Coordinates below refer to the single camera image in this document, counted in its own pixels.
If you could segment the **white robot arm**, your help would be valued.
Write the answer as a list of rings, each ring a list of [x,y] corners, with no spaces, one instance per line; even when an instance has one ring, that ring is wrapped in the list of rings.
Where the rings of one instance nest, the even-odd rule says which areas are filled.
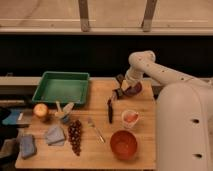
[[[213,84],[155,60],[150,50],[132,53],[125,79],[133,87],[148,75],[163,86],[156,100],[156,171],[213,171]]]

